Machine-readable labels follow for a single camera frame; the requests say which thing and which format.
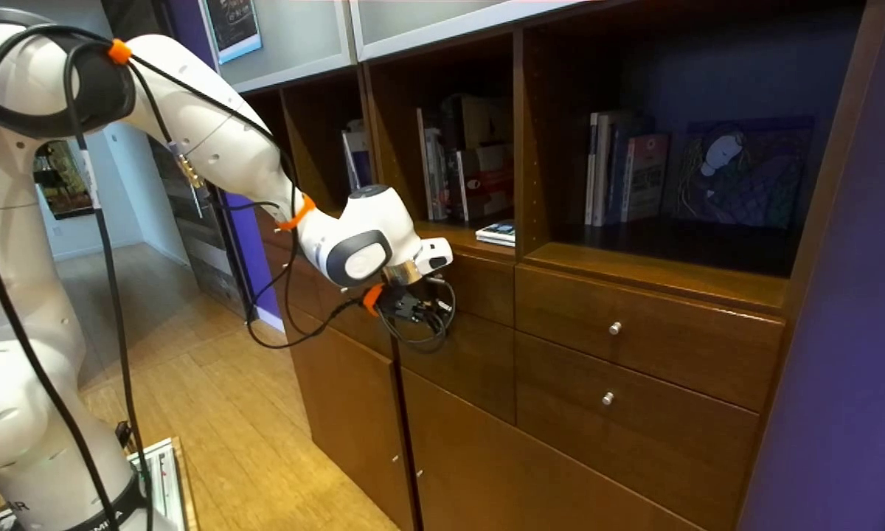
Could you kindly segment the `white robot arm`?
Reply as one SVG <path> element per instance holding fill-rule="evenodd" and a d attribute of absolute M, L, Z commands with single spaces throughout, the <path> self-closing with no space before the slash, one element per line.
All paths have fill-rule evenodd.
<path fill-rule="evenodd" d="M 0 495 L 24 531 L 170 531 L 145 475 L 80 401 L 87 337 L 59 278 L 35 154 L 127 124 L 177 165 L 249 197 L 293 233 L 313 270 L 381 305 L 456 264 L 423 239 L 391 185 L 322 212 L 282 165 L 268 128 L 170 36 L 127 41 L 0 7 Z"/>

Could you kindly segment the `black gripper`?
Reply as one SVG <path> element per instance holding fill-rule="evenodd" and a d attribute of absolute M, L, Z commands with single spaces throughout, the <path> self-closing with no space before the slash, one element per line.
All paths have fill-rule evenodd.
<path fill-rule="evenodd" d="M 444 278 L 391 284 L 379 299 L 386 334 L 407 349 L 441 349 L 456 326 L 457 295 Z"/>

